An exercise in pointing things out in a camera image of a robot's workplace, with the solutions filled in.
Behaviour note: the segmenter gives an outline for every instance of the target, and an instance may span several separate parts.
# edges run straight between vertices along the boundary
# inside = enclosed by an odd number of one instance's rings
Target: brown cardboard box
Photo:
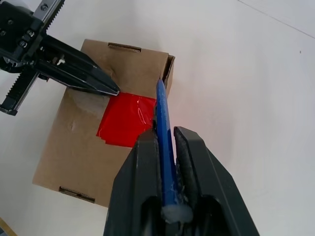
[[[122,92],[155,98],[159,78],[169,93],[174,57],[127,45],[85,40],[82,51]],[[96,136],[109,97],[67,89],[33,183],[108,207],[114,178],[130,148]]]
[[[0,236],[17,236],[13,230],[0,218]]]

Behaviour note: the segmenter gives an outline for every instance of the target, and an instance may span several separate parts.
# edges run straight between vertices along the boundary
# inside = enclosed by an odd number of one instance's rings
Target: robotic arm
[[[157,84],[156,125],[141,134],[118,172],[104,236],[258,236],[237,186],[199,135],[174,128]]]
[[[16,115],[39,77],[70,88],[117,95],[116,83],[84,53],[47,35],[64,0],[43,0],[35,12],[0,1],[0,69],[20,74],[0,111]]]

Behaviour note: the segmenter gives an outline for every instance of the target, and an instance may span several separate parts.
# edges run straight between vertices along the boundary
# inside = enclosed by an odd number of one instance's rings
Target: white background
[[[39,0],[27,4],[35,9]],[[49,33],[176,56],[172,125],[199,133],[233,175],[261,235],[315,235],[311,0],[66,0]],[[14,82],[0,72],[0,99]],[[100,236],[107,209],[32,185],[64,87],[38,80],[0,114],[0,217],[19,236]]]

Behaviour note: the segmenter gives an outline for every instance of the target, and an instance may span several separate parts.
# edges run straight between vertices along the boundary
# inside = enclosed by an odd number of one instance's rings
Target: screw
[[[44,4],[40,7],[40,9],[41,9],[42,11],[47,11],[47,10],[48,10],[48,5],[44,3]]]
[[[34,35],[35,35],[35,33],[33,32],[33,31],[31,31],[30,29],[26,32],[28,35],[29,35],[29,37],[33,37]]]
[[[28,43],[25,42],[25,41],[21,41],[20,44],[19,44],[22,48],[26,48]]]

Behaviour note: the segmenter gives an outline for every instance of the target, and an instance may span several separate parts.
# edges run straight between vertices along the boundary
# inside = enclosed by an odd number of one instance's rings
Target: white floor
[[[34,9],[39,0],[27,3]],[[49,33],[176,56],[172,125],[195,130],[233,175],[261,235],[315,235],[315,3],[66,0]],[[0,72],[3,99],[14,76]],[[37,81],[0,114],[0,217],[19,236],[100,236],[107,209],[32,185],[63,86]]]

